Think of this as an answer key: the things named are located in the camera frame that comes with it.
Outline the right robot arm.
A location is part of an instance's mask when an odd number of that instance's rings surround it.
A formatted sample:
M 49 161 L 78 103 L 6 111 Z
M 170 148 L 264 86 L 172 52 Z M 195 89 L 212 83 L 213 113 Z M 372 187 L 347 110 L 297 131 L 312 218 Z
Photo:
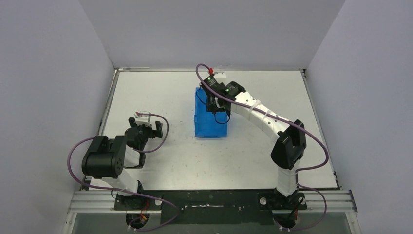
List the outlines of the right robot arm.
M 272 142 L 271 159 L 278 167 L 277 193 L 275 204 L 286 209 L 294 202 L 293 194 L 298 191 L 296 169 L 306 148 L 304 132 L 288 124 L 289 120 L 280 118 L 255 99 L 244 87 L 232 81 L 225 85 L 213 76 L 201 82 L 207 95 L 207 111 L 237 113 L 262 130 Z

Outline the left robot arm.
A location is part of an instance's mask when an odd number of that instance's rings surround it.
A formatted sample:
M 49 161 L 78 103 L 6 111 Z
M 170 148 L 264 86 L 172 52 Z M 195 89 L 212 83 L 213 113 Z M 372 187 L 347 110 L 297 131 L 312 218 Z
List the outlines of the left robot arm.
M 117 189 L 117 194 L 126 196 L 125 203 L 132 210 L 144 205 L 142 183 L 134 179 L 126 169 L 143 168 L 146 161 L 145 146 L 149 139 L 163 137 L 163 123 L 155 121 L 152 127 L 150 116 L 130 117 L 130 127 L 115 138 L 95 136 L 82 160 L 84 175 L 101 179 Z

